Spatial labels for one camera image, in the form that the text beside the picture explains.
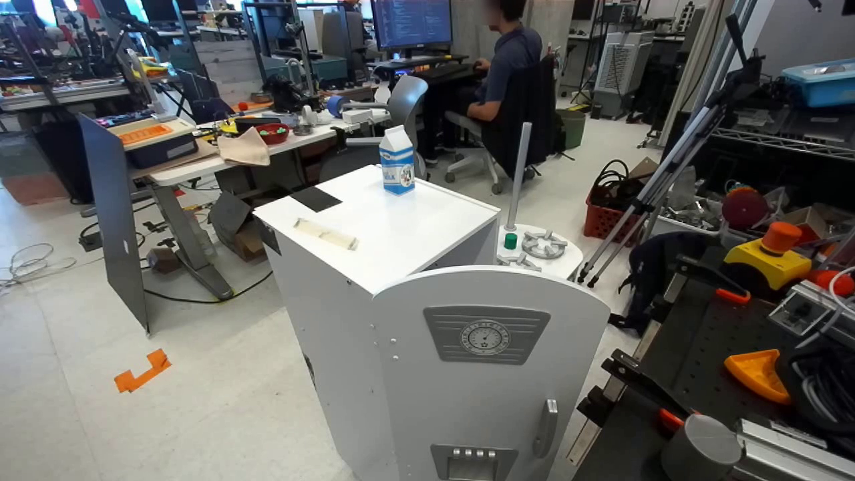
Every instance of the gray floor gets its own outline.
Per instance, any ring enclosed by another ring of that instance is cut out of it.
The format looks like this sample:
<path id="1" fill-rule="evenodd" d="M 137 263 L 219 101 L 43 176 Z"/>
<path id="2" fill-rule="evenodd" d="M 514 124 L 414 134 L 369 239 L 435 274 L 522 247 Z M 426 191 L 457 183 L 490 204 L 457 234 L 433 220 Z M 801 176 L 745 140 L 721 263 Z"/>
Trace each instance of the gray floor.
<path id="1" fill-rule="evenodd" d="M 592 122 L 576 160 L 546 163 L 544 179 L 524 191 L 522 222 L 594 252 L 597 242 L 580 236 L 586 192 L 613 158 L 658 158 L 637 150 L 645 134 L 645 126 Z M 508 202 L 479 174 L 459 174 L 455 191 Z M 107 289 L 101 255 L 80 252 L 84 224 L 67 204 L 23 208 L 0 191 L 0 263 L 31 244 L 53 247 L 49 276 L 0 293 L 0 480 L 350 480 L 272 280 L 219 309 L 156 302 L 147 337 Z M 264 264 L 242 264 L 223 248 L 216 263 L 234 287 L 264 276 Z M 622 276 L 625 260 L 597 289 L 614 310 L 625 302 L 614 294 Z M 187 279 L 156 289 L 204 297 Z M 117 393 L 113 378 L 147 369 L 156 349 L 174 367 L 133 395 Z M 614 349 L 630 351 L 634 339 L 608 330 L 600 359 Z"/>

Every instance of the orange tool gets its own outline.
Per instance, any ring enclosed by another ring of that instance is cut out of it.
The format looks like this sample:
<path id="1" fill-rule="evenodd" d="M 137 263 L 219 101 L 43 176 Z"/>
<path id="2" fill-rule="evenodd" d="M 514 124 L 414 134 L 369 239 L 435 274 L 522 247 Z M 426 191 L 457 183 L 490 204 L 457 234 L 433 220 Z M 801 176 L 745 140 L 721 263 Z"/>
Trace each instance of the orange tool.
<path id="1" fill-rule="evenodd" d="M 792 222 L 773 222 L 767 236 L 759 242 L 759 248 L 764 248 L 773 258 L 784 258 L 785 252 L 797 248 L 801 242 L 801 227 Z"/>
<path id="2" fill-rule="evenodd" d="M 835 276 L 840 276 L 840 274 L 837 274 L 837 271 L 819 271 L 819 274 L 811 276 L 811 280 L 813 280 L 815 287 L 832 293 Z M 835 294 L 840 294 L 840 297 L 852 297 L 852 294 L 855 294 L 855 280 L 852 280 L 852 276 L 843 276 L 843 279 L 837 280 L 837 287 L 835 287 Z"/>
<path id="3" fill-rule="evenodd" d="M 168 138 L 168 134 L 172 134 L 168 126 L 153 124 L 153 126 L 145 126 L 145 130 L 124 131 L 124 134 L 117 134 L 117 140 L 124 142 L 127 150 L 133 150 L 137 144 L 145 144 L 145 142 L 153 142 L 153 140 L 160 140 L 160 138 Z"/>
<path id="4" fill-rule="evenodd" d="M 658 422 L 661 422 L 668 434 L 677 434 L 680 427 L 684 427 L 684 417 L 680 417 L 680 415 L 671 411 L 671 409 L 661 409 L 661 411 L 658 411 Z"/>
<path id="5" fill-rule="evenodd" d="M 773 402 L 792 403 L 792 393 L 784 387 L 776 365 L 781 351 L 755 351 L 725 359 L 725 369 L 744 382 L 752 393 Z"/>
<path id="6" fill-rule="evenodd" d="M 164 351 L 153 351 L 151 355 L 151 365 L 153 369 L 133 378 L 131 371 L 124 371 L 116 378 L 116 387 L 117 393 L 133 393 L 139 391 L 145 382 L 156 381 L 160 371 L 166 371 L 172 365 L 168 365 L 168 355 Z"/>
<path id="7" fill-rule="evenodd" d="M 752 305 L 752 293 L 744 289 L 740 283 L 736 283 L 733 279 L 727 279 L 725 274 L 693 260 L 693 258 L 677 258 L 677 274 L 688 276 L 688 279 L 700 279 L 707 283 L 717 287 L 717 301 L 720 302 L 729 302 L 739 309 Z"/>

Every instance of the person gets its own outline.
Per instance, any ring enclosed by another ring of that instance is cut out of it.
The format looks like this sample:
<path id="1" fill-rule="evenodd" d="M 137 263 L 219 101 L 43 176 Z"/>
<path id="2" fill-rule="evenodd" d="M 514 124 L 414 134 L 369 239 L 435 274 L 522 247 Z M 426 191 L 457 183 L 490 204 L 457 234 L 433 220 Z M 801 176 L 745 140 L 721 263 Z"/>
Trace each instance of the person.
<path id="1" fill-rule="evenodd" d="M 501 115 L 514 72 L 538 67 L 544 39 L 522 27 L 526 0 L 485 0 L 487 27 L 501 36 L 491 61 L 479 61 L 487 71 L 481 99 L 470 101 L 465 115 L 479 124 L 491 124 Z"/>

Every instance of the bag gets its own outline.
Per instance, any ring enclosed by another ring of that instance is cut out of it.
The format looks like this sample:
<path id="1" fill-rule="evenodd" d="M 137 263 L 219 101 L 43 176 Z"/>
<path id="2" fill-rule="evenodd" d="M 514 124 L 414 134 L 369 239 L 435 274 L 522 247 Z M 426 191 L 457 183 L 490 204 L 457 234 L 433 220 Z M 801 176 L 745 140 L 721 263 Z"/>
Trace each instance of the bag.
<path id="1" fill-rule="evenodd" d="M 712 247 L 712 239 L 699 234 L 668 234 L 668 236 L 654 236 L 638 244 L 630 252 L 630 276 L 621 287 L 621 289 L 630 287 L 634 297 L 625 310 L 625 318 L 613 323 L 614 326 L 622 323 L 622 330 L 637 330 L 638 335 L 645 335 L 654 301 L 661 301 L 661 294 L 668 289 L 673 260 L 680 255 L 699 260 L 708 247 Z"/>
<path id="2" fill-rule="evenodd" d="M 630 170 L 621 158 L 609 160 L 592 186 L 582 234 L 589 239 L 609 239 L 613 227 L 621 222 L 625 208 L 637 202 L 642 187 L 645 187 L 645 179 L 630 179 Z M 637 222 L 638 218 L 634 218 L 622 227 L 617 242 L 622 242 Z"/>

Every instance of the black wire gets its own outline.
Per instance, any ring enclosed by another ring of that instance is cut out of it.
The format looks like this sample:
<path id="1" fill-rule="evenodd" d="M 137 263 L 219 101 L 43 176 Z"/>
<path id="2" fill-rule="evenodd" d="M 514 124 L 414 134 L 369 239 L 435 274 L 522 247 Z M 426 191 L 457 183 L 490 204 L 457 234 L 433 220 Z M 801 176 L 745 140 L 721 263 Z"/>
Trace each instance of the black wire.
<path id="1" fill-rule="evenodd" d="M 79 244 L 84 244 L 84 239 L 88 236 L 88 231 L 95 231 L 95 227 L 99 227 L 99 222 L 92 222 L 92 224 L 87 224 L 84 231 L 80 231 L 80 236 L 79 236 Z"/>
<path id="2" fill-rule="evenodd" d="M 239 301 L 239 297 L 250 294 L 252 289 L 262 287 L 267 279 L 272 279 L 272 271 L 264 279 L 259 279 L 252 287 L 247 287 L 244 293 L 239 293 L 236 297 L 230 297 L 230 301 Z M 168 297 L 168 294 L 153 293 L 153 289 L 145 289 L 145 294 L 166 301 L 166 302 L 176 302 L 176 305 L 226 305 L 226 302 L 230 302 L 230 301 L 183 301 L 183 297 Z"/>

